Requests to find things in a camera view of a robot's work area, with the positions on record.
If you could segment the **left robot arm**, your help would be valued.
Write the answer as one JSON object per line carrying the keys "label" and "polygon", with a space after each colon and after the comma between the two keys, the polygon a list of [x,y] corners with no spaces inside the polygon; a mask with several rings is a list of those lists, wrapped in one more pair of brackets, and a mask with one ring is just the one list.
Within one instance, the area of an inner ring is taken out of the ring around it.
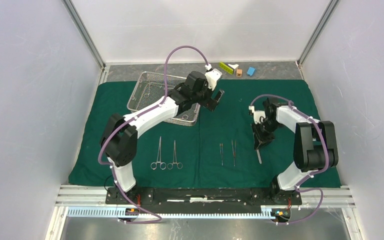
{"label": "left robot arm", "polygon": [[192,71],[184,82],[167,90],[155,103],[124,116],[118,113],[110,116],[100,140],[98,162],[103,165],[102,157],[107,157],[106,164],[111,167],[119,188],[117,196],[125,204],[131,204],[137,198],[132,161],[137,154],[138,139],[159,123],[182,116],[193,105],[214,111],[224,94],[219,90],[212,98],[221,78],[222,72],[215,68],[206,73]]}

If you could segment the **steel forceps with ring handles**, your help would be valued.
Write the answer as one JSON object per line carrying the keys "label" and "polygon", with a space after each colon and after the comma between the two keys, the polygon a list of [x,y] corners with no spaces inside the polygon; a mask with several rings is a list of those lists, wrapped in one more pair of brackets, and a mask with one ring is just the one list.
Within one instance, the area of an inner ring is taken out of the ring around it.
{"label": "steel forceps with ring handles", "polygon": [[150,164],[150,168],[152,170],[156,170],[158,168],[161,170],[165,170],[167,168],[167,164],[162,160],[162,137],[161,136],[159,137],[159,141],[158,141],[157,158],[154,162]]}

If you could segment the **brown wooden cube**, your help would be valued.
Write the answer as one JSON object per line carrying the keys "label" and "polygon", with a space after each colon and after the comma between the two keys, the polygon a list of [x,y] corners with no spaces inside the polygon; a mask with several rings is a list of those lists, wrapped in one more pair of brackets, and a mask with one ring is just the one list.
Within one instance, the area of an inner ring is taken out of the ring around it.
{"label": "brown wooden cube", "polygon": [[236,75],[236,77],[241,78],[243,76],[243,70],[237,69],[235,75]]}

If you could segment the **blue small block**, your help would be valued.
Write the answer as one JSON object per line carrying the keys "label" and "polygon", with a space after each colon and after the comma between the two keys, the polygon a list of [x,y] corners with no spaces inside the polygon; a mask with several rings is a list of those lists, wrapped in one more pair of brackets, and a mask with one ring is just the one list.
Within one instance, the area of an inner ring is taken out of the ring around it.
{"label": "blue small block", "polygon": [[249,77],[252,77],[254,74],[255,74],[255,71],[256,69],[254,67],[249,67],[246,74],[249,76]]}

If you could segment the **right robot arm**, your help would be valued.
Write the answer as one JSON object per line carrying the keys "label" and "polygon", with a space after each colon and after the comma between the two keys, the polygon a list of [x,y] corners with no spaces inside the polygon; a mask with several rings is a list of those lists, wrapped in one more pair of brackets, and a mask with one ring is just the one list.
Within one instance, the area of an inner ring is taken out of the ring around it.
{"label": "right robot arm", "polygon": [[268,188],[267,198],[275,204],[293,201],[300,194],[301,185],[315,175],[335,167],[339,162],[335,126],[309,116],[291,100],[265,95],[263,110],[248,106],[253,117],[251,124],[254,150],[260,150],[275,140],[275,131],[286,127],[294,134],[293,162],[277,174]]}

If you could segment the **pointed steel tweezers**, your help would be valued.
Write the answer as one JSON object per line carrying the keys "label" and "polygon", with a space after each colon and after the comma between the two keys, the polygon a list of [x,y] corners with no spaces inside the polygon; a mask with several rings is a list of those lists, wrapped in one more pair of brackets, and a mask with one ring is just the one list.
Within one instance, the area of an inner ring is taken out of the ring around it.
{"label": "pointed steel tweezers", "polygon": [[231,148],[232,148],[232,157],[233,157],[233,166],[236,166],[236,141],[231,140]]}

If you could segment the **metal mesh instrument tray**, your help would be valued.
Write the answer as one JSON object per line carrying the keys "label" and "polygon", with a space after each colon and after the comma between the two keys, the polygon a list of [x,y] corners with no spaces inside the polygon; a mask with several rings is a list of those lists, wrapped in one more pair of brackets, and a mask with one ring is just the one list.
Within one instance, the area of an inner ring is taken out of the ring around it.
{"label": "metal mesh instrument tray", "polygon": [[[165,94],[164,75],[155,72],[143,72],[132,91],[127,109],[132,113],[137,112],[155,102],[160,102]],[[178,116],[165,120],[166,123],[191,127],[198,121],[201,106],[197,103]]]}

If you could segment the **green surgical cloth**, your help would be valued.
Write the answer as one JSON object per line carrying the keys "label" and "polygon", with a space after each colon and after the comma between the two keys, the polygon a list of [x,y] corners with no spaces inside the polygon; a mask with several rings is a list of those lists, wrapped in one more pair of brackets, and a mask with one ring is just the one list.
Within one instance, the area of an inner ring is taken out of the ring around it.
{"label": "green surgical cloth", "polygon": [[[132,161],[139,187],[155,188],[264,188],[273,177],[293,162],[294,134],[278,128],[275,139],[260,150],[262,164],[254,150],[248,107],[262,108],[262,94],[273,94],[294,102],[303,113],[314,118],[319,113],[308,84],[303,80],[231,80],[220,81],[224,95],[215,109],[200,110],[193,126],[162,122],[143,134],[137,142]],[[172,162],[176,140],[178,162],[182,169],[157,168],[159,138],[162,138],[162,161]],[[236,141],[236,166],[233,166],[232,144]],[[221,166],[220,143],[223,143],[224,166]]]}

